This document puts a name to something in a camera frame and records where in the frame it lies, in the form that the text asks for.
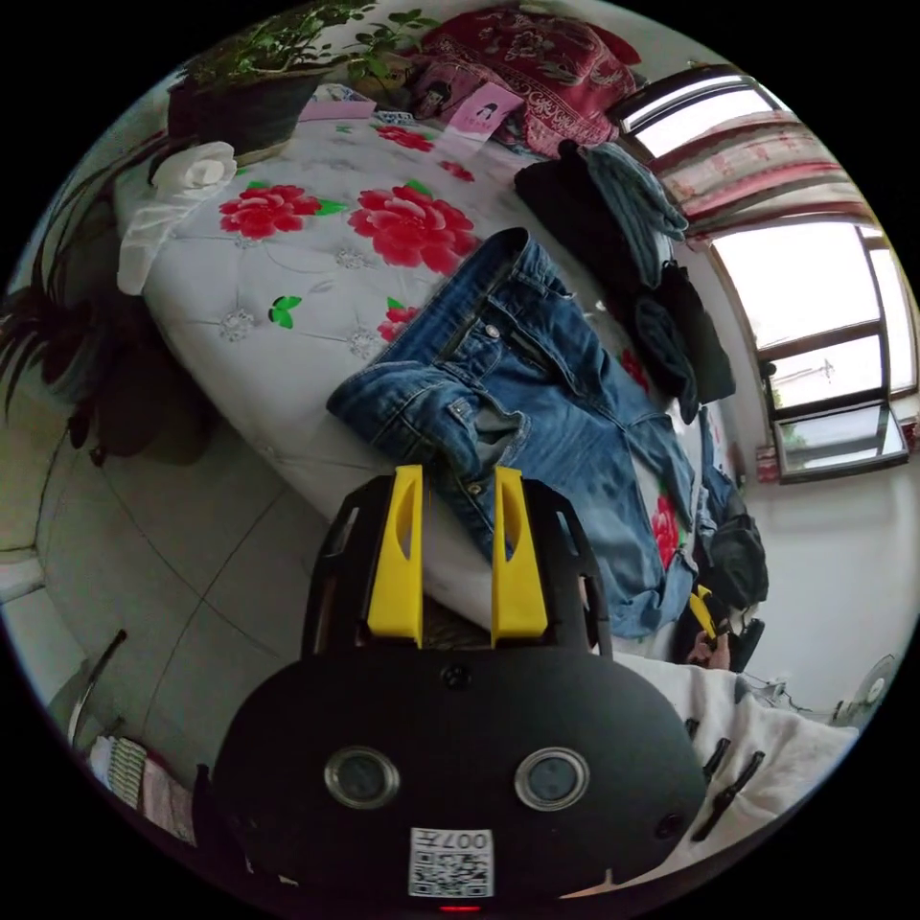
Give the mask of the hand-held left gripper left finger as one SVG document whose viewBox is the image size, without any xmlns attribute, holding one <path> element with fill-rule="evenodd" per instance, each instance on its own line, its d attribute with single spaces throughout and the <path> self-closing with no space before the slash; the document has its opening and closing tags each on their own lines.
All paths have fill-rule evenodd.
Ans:
<svg viewBox="0 0 920 920">
<path fill-rule="evenodd" d="M 375 639 L 423 643 L 424 495 L 420 465 L 395 469 L 367 613 L 367 627 Z"/>
</svg>

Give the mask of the person's right hand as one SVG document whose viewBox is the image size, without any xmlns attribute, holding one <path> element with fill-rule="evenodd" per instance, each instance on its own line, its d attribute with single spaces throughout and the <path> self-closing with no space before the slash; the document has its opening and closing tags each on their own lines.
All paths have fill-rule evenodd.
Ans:
<svg viewBox="0 0 920 920">
<path fill-rule="evenodd" d="M 686 663 L 708 670 L 731 670 L 730 643 L 727 633 L 715 637 L 699 632 Z"/>
</svg>

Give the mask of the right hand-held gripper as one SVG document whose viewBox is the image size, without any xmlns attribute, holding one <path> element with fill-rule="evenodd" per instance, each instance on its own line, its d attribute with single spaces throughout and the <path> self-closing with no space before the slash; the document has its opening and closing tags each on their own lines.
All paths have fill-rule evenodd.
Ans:
<svg viewBox="0 0 920 920">
<path fill-rule="evenodd" d="M 718 662 L 731 672 L 744 672 L 764 632 L 757 616 L 732 616 L 717 624 L 719 603 L 714 593 L 697 585 L 688 607 L 707 638 L 718 637 Z"/>
</svg>

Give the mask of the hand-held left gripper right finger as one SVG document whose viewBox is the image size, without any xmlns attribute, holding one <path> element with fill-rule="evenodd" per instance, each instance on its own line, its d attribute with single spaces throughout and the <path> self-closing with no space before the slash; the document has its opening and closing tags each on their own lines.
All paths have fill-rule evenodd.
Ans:
<svg viewBox="0 0 920 920">
<path fill-rule="evenodd" d="M 549 626 L 520 471 L 494 471 L 492 623 L 494 644 L 540 641 Z"/>
</svg>

